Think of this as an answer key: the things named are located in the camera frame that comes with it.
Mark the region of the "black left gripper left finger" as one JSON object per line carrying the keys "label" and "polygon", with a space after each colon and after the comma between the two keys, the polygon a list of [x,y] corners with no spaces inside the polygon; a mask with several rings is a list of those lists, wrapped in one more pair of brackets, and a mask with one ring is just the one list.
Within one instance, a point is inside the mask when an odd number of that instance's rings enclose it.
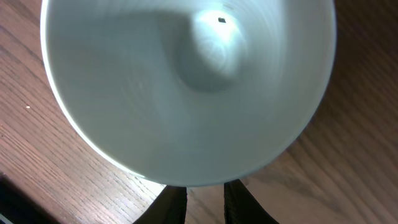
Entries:
{"label": "black left gripper left finger", "polygon": [[134,224],[184,224],[187,188],[167,185]]}

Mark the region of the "grey cup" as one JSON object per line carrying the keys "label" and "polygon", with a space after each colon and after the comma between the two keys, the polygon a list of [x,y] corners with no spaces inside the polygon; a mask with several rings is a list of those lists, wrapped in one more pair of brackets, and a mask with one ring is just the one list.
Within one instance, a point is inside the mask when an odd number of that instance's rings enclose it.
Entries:
{"label": "grey cup", "polygon": [[43,1],[40,43],[68,122],[160,184],[264,167],[316,112],[336,49],[331,0]]}

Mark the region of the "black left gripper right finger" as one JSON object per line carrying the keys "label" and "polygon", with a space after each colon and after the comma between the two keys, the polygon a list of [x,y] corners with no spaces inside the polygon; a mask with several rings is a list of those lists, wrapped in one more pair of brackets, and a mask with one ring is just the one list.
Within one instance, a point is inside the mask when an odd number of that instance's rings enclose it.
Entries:
{"label": "black left gripper right finger", "polygon": [[279,224],[239,180],[224,183],[226,224]]}

